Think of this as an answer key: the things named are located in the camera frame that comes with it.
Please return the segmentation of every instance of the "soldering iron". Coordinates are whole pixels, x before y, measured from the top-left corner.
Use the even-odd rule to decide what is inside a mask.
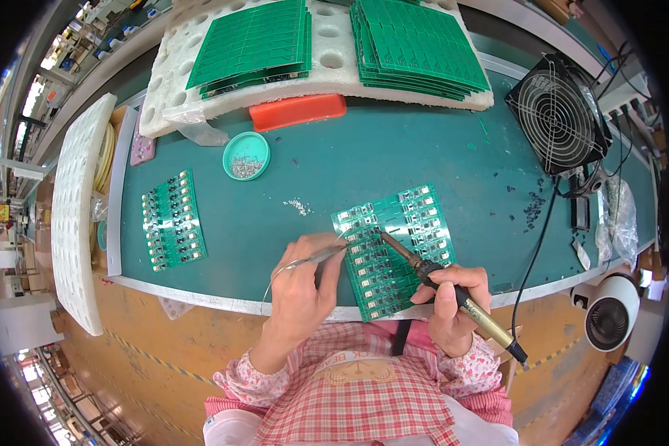
[[[394,237],[390,236],[388,233],[382,232],[379,228],[375,228],[375,232],[378,233],[382,240],[391,246],[394,251],[407,259],[409,265],[416,271],[417,277],[421,283],[434,290],[439,289],[439,284],[429,278],[429,273],[444,269],[441,264],[422,259],[420,255],[412,253],[401,245],[401,243]],[[468,291],[458,285],[455,285],[455,289],[456,303],[459,304],[459,309],[470,316],[478,326],[490,334],[497,343],[508,350],[508,352],[513,355],[513,358],[525,367],[528,355],[523,351],[523,348],[518,344],[518,341],[515,340],[507,330],[501,327],[490,314],[486,313],[483,308],[475,303],[473,299],[471,299],[471,295]]]

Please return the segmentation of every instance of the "teal workbench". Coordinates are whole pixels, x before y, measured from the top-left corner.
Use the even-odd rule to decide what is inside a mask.
[[[495,294],[493,307],[509,305],[540,235],[552,180],[543,174],[504,102],[517,80],[493,71],[488,76],[496,105],[484,112],[347,98],[344,117],[264,133],[272,159],[268,170],[250,182],[234,181],[223,171],[223,148],[200,147],[179,133],[159,138],[152,161],[126,170],[123,277],[116,281],[189,303],[259,314],[270,273],[289,242],[301,234],[332,231],[330,214],[335,211],[432,182],[458,263],[486,268]],[[228,113],[212,124],[231,137],[252,130],[247,110]],[[616,137],[604,162],[607,169],[617,167],[620,149]],[[193,169],[208,257],[153,272],[141,227],[141,196],[188,167]],[[641,157],[634,155],[625,163],[622,176],[636,201],[639,245],[644,247],[655,233],[651,176]],[[540,178],[544,179],[542,192]],[[535,228],[525,233],[523,210],[532,202],[529,192],[546,203]],[[307,203],[313,213],[303,217],[283,204],[294,198]],[[593,268],[598,267],[597,204],[593,195],[591,230],[575,236],[584,244]],[[526,291],[524,300],[572,286],[606,269],[607,264],[584,272],[570,245],[574,237],[570,221],[569,201],[557,200],[528,280],[527,287],[533,288]],[[342,308],[331,318],[359,318],[344,268],[337,304]],[[420,316],[417,310],[406,316]],[[268,314],[269,305],[263,311]]]

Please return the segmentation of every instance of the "fan grille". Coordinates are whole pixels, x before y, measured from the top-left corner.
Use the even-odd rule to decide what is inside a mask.
[[[557,76],[555,64],[524,79],[517,100],[508,103],[548,172],[581,165],[590,152],[604,153],[595,142],[594,117],[576,89]]]
[[[628,326],[627,309],[615,298],[595,302],[585,320],[590,342],[600,350],[616,348],[623,341]]]

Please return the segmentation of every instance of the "hand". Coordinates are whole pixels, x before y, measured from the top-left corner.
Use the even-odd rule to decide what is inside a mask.
[[[319,233],[302,236],[296,243],[287,245],[285,254],[270,275],[272,315],[263,324],[262,336],[250,352],[250,362],[256,370],[267,374],[280,370],[287,356],[314,333],[337,304],[337,281],[344,251],[324,262],[319,289],[314,286],[317,263],[307,263],[277,274],[283,266],[332,246],[335,241],[345,244],[343,240],[337,240],[336,234]]]
[[[434,315],[429,319],[429,335],[449,357],[463,356],[471,348],[472,333],[478,325],[467,314],[459,312],[454,285],[467,288],[471,299],[490,313],[488,274],[483,268],[462,268],[453,264],[446,269],[431,272],[429,278],[439,284],[439,290],[422,283],[411,301],[425,303],[436,295]]]

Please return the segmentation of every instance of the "stack of circuit boards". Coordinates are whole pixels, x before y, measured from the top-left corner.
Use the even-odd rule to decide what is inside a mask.
[[[449,229],[432,184],[390,195],[331,215],[348,242],[345,264],[362,320],[411,307],[421,281],[407,261],[388,247],[375,227],[422,258],[448,266],[456,261]]]
[[[208,255],[190,168],[142,195],[141,207],[146,247],[154,272]]]
[[[418,3],[356,0],[350,6],[359,81],[457,101],[489,91],[456,18]]]
[[[312,17],[304,0],[282,0],[215,19],[186,88],[202,99],[251,85],[307,77]]]

